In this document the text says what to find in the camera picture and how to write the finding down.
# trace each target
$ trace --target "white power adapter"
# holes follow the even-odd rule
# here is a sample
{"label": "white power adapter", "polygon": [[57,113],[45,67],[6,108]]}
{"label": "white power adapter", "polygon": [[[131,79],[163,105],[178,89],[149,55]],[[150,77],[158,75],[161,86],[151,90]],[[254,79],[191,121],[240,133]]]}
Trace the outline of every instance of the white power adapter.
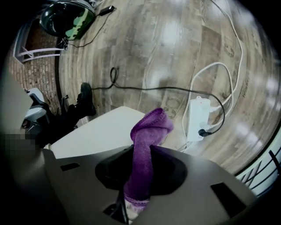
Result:
{"label": "white power adapter", "polygon": [[197,96],[189,102],[189,123],[187,128],[187,141],[198,142],[203,140],[199,135],[201,129],[206,129],[211,108],[211,101]]}

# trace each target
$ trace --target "laminate flooring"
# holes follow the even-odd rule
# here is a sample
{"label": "laminate flooring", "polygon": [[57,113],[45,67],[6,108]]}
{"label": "laminate flooring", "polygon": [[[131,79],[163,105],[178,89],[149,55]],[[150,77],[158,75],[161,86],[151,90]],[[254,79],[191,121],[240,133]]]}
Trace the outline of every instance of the laminate flooring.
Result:
{"label": "laminate flooring", "polygon": [[[216,2],[233,19],[244,56],[234,106],[225,124],[203,141],[188,143],[187,153],[212,160],[235,174],[261,153],[280,121],[280,69],[274,49],[252,14],[237,2]],[[196,72],[212,62],[222,62],[235,86],[241,49],[230,21],[211,0],[106,0],[100,9],[110,5],[117,9],[93,43],[82,48],[69,46],[60,56],[61,91],[69,95],[70,103],[75,103],[82,82],[93,88],[109,86],[113,66],[119,67],[121,86],[189,88]],[[90,42],[105,19],[98,17],[81,40],[71,43]],[[193,89],[211,92],[223,101],[230,94],[226,70],[221,66],[208,69],[195,80]],[[162,107],[175,125],[162,145],[178,150],[185,144],[181,119],[187,93],[113,87],[93,95],[98,116],[123,105],[143,113]],[[218,105],[209,99],[212,106]],[[221,110],[211,113],[209,124],[220,118]]]}

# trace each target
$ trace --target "purple towel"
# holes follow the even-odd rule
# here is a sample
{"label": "purple towel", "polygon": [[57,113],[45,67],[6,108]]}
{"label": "purple towel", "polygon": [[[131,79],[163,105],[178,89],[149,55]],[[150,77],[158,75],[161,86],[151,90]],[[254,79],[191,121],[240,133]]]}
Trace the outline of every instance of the purple towel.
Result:
{"label": "purple towel", "polygon": [[149,146],[158,145],[172,130],[173,123],[162,108],[147,113],[131,130],[133,166],[124,186],[124,196],[138,208],[138,212],[144,209],[150,198],[153,167]]}

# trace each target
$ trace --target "white cable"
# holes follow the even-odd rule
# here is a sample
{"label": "white cable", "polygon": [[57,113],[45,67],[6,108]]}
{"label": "white cable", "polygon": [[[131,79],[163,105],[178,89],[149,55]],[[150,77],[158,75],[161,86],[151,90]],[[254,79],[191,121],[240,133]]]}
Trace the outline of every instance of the white cable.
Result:
{"label": "white cable", "polygon": [[[236,30],[235,30],[235,27],[234,27],[234,24],[233,24],[233,21],[232,21],[231,17],[229,16],[229,14],[228,14],[226,11],[224,11],[220,6],[218,6],[217,3],[215,3],[213,0],[211,0],[211,1],[222,11],[223,14],[225,14],[225,15],[228,17],[228,19],[229,19],[229,21],[230,21],[230,23],[231,23],[231,27],[232,27],[232,29],[233,29],[233,31],[234,31],[234,33],[235,33],[235,36],[237,37],[237,40],[238,40],[238,43],[239,43],[239,46],[240,46],[240,49],[241,49],[241,58],[240,58],[239,66],[238,66],[236,84],[235,84],[235,87],[234,87],[234,89],[233,89],[232,80],[231,80],[231,75],[230,75],[230,72],[229,72],[228,68],[226,67],[226,65],[223,64],[223,63],[221,63],[221,62],[214,62],[214,63],[211,63],[210,65],[206,66],[205,68],[201,69],[201,70],[192,78],[190,89],[192,90],[192,86],[193,86],[193,82],[194,82],[195,78],[196,78],[198,75],[200,75],[203,71],[209,69],[210,67],[212,67],[212,66],[214,66],[214,65],[222,65],[222,66],[224,66],[225,69],[227,70],[227,73],[228,73],[228,76],[229,76],[229,79],[230,79],[230,86],[231,86],[231,94],[230,94],[230,95],[225,99],[225,101],[222,103],[223,105],[225,105],[225,104],[229,101],[229,99],[231,98],[231,106],[230,106],[228,112],[227,112],[226,115],[225,115],[225,116],[228,116],[228,114],[230,113],[230,111],[231,111],[231,109],[232,109],[232,107],[233,107],[233,102],[234,102],[234,100],[233,100],[233,95],[234,95],[234,92],[236,91],[237,86],[238,86],[238,81],[239,81],[239,76],[240,76],[240,69],[241,69],[241,64],[242,64],[242,59],[243,59],[243,55],[244,55],[244,54],[243,54],[243,49],[242,49],[241,41],[240,41],[240,39],[239,39],[239,37],[238,37],[238,34],[237,34]],[[187,109],[188,109],[188,106],[189,106],[190,97],[191,97],[191,94],[188,95],[187,104],[186,104],[186,107],[185,107],[185,110],[184,110],[184,114],[183,114],[183,117],[182,117],[182,120],[181,120],[181,125],[182,125],[182,129],[183,129],[184,136],[185,136],[185,141],[186,141],[186,147],[187,147],[187,138],[186,138],[187,136],[186,136],[185,129],[184,129],[184,118],[185,118],[185,115],[186,115],[186,113],[187,113]],[[218,110],[218,109],[220,109],[220,108],[221,108],[221,106],[214,107],[214,110],[213,110],[213,111],[216,111],[216,110]],[[222,120],[219,121],[219,122],[216,123],[216,124],[209,125],[209,127],[207,127],[206,129],[211,129],[211,128],[215,127],[215,126],[218,126],[218,125],[221,124],[221,123],[222,123]]]}

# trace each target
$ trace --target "brick wall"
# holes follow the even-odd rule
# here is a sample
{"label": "brick wall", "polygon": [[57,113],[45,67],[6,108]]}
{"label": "brick wall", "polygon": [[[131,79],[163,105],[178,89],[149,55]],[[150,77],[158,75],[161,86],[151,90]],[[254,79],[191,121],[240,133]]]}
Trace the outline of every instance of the brick wall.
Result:
{"label": "brick wall", "polygon": [[[40,28],[39,20],[35,20],[29,32],[26,49],[34,50],[55,47],[56,42],[57,38],[45,33]],[[30,89],[37,87],[41,90],[50,101],[50,110],[53,113],[56,113],[60,106],[55,83],[55,57],[39,58],[27,61],[22,65],[13,57],[13,48],[14,46],[11,46],[7,55],[7,63],[10,73],[21,84],[22,88]]]}

